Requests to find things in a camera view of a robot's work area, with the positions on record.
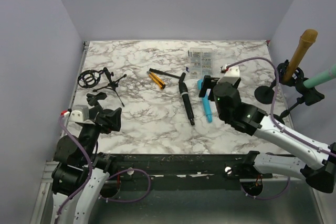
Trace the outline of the blue toy microphone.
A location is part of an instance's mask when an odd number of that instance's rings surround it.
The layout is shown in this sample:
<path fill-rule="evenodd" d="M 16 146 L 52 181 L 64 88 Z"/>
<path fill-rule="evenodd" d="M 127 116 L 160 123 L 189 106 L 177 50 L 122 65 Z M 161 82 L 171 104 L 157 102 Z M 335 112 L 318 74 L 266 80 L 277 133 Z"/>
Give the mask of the blue toy microphone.
<path fill-rule="evenodd" d="M 197 88 L 198 88 L 199 91 L 202 88 L 202 83 L 203 83 L 202 79 L 199 79 L 198 82 L 197 82 Z M 203 109 L 204 109 L 204 113 L 205 113 L 205 117 L 206 117 L 207 122 L 212 123 L 212 121 L 213 121 L 212 110 L 211 110 L 211 106 L 210 106 L 207 95 L 202 98 L 202 104 L 203 104 Z"/>

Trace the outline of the black microphone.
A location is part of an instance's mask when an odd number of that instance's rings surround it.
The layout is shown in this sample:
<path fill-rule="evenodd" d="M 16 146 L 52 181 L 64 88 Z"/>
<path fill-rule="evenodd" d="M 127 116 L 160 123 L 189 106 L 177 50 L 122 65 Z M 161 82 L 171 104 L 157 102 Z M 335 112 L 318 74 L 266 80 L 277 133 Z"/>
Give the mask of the black microphone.
<path fill-rule="evenodd" d="M 195 125 L 194 113 L 190 102 L 187 86 L 184 82 L 179 82 L 178 88 L 184 103 L 187 118 L 189 119 L 190 124 L 194 126 Z"/>

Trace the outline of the black tripod shock-mount stand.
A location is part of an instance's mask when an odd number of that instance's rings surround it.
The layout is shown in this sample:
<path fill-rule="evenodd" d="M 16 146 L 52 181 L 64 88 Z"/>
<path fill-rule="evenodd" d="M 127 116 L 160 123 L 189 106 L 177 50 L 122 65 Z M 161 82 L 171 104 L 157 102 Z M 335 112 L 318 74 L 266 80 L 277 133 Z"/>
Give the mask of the black tripod shock-mount stand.
<path fill-rule="evenodd" d="M 127 74 L 122 75 L 116 80 L 112 80 L 114 73 L 104 67 L 101 70 L 89 69 L 79 74 L 77 85 L 83 89 L 92 89 L 93 92 L 98 92 L 103 89 L 112 90 L 119 98 L 123 107 L 125 107 L 120 96 L 117 93 L 119 82 L 127 77 Z"/>

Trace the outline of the gold microphone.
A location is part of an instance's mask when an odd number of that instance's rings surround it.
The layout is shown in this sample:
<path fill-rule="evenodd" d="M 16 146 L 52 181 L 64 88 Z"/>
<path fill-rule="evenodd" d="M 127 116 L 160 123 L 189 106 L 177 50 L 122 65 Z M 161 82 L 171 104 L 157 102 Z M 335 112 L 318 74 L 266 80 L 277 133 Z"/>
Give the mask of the gold microphone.
<path fill-rule="evenodd" d="M 298 46 L 289 61 L 286 73 L 283 76 L 283 82 L 287 82 L 290 80 L 295 70 L 301 63 L 303 57 L 307 53 L 308 49 L 316 42 L 316 38 L 318 36 L 318 32 L 314 29 L 307 29 L 300 36 Z"/>

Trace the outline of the green microphone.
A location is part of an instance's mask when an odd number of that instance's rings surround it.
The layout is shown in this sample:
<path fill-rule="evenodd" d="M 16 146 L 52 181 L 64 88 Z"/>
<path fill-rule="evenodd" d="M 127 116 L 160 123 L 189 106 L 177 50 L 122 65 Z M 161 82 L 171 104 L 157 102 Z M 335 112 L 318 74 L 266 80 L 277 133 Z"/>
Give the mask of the green microphone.
<path fill-rule="evenodd" d="M 326 83 L 332 79 L 335 79 L 336 65 L 331 66 L 329 69 L 315 75 L 314 77 L 307 79 L 303 82 L 305 88 L 310 89 L 320 84 Z"/>

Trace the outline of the black clip microphone stand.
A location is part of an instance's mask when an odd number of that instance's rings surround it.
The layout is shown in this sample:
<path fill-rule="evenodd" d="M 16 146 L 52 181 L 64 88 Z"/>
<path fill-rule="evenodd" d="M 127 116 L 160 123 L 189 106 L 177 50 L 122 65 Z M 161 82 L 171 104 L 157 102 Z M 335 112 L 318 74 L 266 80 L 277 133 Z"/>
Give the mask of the black clip microphone stand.
<path fill-rule="evenodd" d="M 99 92 L 96 95 L 88 93 L 86 94 L 87 102 L 90 106 L 98 106 L 99 100 L 104 100 L 107 98 L 107 95 L 104 92 Z"/>

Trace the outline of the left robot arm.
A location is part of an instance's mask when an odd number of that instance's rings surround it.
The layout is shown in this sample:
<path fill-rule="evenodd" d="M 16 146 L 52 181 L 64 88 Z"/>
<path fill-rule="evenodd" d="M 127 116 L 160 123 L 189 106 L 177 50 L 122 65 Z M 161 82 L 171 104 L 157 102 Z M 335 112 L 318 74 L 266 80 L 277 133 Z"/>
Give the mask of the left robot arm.
<path fill-rule="evenodd" d="M 64 136 L 57 143 L 58 165 L 51 177 L 52 223 L 88 223 L 104 183 L 117 172 L 113 155 L 94 153 L 100 134 L 121 129 L 121 108 L 75 106 L 61 113 Z"/>

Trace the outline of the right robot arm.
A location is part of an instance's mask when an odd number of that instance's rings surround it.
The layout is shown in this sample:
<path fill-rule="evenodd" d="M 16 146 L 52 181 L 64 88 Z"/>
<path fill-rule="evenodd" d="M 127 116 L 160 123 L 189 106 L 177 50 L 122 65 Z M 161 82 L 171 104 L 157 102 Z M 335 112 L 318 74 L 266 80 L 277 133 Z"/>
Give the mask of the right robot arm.
<path fill-rule="evenodd" d="M 335 187 L 335 144 L 313 140 L 277 121 L 266 111 L 242 102 L 234 84 L 205 75 L 199 97 L 209 95 L 218 117 L 235 130 L 266 140 L 290 153 L 276 156 L 259 153 L 243 162 L 242 173 L 249 178 L 274 173 L 304 180 L 310 187 L 332 193 Z"/>

